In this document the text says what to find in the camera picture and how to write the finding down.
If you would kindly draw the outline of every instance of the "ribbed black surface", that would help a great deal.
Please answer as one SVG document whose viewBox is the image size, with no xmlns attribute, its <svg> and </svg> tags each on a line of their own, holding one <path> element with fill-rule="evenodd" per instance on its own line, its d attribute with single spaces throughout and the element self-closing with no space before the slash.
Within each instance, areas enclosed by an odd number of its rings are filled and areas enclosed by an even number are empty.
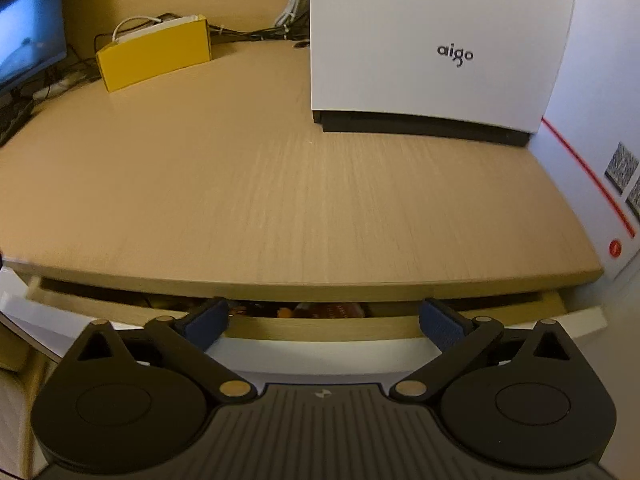
<svg viewBox="0 0 640 480">
<path fill-rule="evenodd" d="M 153 445 L 151 435 L 149 445 Z M 272 384 L 251 404 L 220 409 L 204 435 L 165 464 L 117 477 L 93 477 L 52 466 L 38 478 L 519 480 L 527 477 L 530 475 L 496 468 L 468 456 L 442 434 L 429 410 L 393 402 L 375 384 Z M 535 477 L 611 478 L 593 464 Z"/>
</svg>

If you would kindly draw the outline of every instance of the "yellow box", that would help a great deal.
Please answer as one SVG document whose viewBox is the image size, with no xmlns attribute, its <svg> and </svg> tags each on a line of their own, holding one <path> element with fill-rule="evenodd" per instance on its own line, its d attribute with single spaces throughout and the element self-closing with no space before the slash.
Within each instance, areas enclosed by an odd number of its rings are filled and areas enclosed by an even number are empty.
<svg viewBox="0 0 640 480">
<path fill-rule="evenodd" d="M 211 60 L 209 27 L 204 16 L 127 41 L 113 42 L 96 55 L 109 92 Z"/>
</svg>

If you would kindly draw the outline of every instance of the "qr code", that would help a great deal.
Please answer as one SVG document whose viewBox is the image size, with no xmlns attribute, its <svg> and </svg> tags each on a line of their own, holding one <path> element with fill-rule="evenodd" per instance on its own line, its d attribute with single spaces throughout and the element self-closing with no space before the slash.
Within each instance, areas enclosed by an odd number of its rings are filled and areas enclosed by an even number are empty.
<svg viewBox="0 0 640 480">
<path fill-rule="evenodd" d="M 638 168 L 638 159 L 631 153 L 622 142 L 618 144 L 616 152 L 609 161 L 604 175 L 622 194 L 623 189 L 629 184 L 631 177 Z"/>
<path fill-rule="evenodd" d="M 631 208 L 638 221 L 640 221 L 640 178 L 631 188 L 631 193 L 626 198 L 626 204 Z"/>
</svg>

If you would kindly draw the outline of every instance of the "aigo logo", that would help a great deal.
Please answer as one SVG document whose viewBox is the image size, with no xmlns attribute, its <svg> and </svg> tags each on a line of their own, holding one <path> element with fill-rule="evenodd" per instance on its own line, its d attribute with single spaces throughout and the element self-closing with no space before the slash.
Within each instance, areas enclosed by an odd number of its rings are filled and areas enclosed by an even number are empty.
<svg viewBox="0 0 640 480">
<path fill-rule="evenodd" d="M 441 56 L 450 57 L 453 62 L 458 62 L 456 65 L 458 68 L 462 66 L 462 64 L 467 61 L 471 61 L 474 58 L 474 53 L 470 50 L 465 52 L 465 49 L 458 48 L 456 49 L 455 45 L 451 43 L 451 47 L 441 45 L 438 47 L 438 54 Z"/>
</svg>

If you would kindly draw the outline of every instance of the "red line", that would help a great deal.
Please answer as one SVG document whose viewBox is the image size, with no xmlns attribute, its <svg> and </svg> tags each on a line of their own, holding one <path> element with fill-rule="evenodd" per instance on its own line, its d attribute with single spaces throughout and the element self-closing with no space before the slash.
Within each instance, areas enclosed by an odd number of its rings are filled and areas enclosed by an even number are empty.
<svg viewBox="0 0 640 480">
<path fill-rule="evenodd" d="M 618 215 L 618 218 L 620 218 L 620 221 L 624 224 L 624 226 L 625 226 L 626 230 L 628 231 L 629 235 L 632 238 L 635 238 L 636 237 L 636 230 L 631 225 L 631 222 L 626 218 L 625 213 L 622 211 L 622 209 L 620 209 L 620 206 L 618 205 L 616 200 L 611 196 L 611 193 L 609 193 L 607 188 L 605 188 L 602 185 L 601 181 L 598 179 L 598 177 L 593 172 L 593 170 L 589 167 L 589 165 L 585 162 L 585 160 L 580 155 L 578 155 L 578 152 L 576 152 L 572 148 L 572 146 L 566 141 L 566 139 L 560 134 L 560 132 L 558 130 L 556 130 L 553 127 L 553 125 L 549 121 L 546 120 L 546 118 L 544 118 L 544 117 L 542 118 L 542 123 L 549 129 L 549 131 L 552 134 L 554 134 L 556 139 L 558 139 L 560 141 L 560 143 L 567 149 L 567 151 L 569 153 L 571 153 L 573 158 L 576 160 L 576 162 L 578 164 L 580 164 L 580 166 L 582 167 L 584 172 L 589 176 L 589 178 L 591 180 L 593 180 L 593 183 L 600 190 L 600 192 L 602 193 L 604 198 L 607 199 L 607 202 L 609 202 L 609 205 L 611 206 L 613 211 L 616 212 L 616 214 Z"/>
</svg>

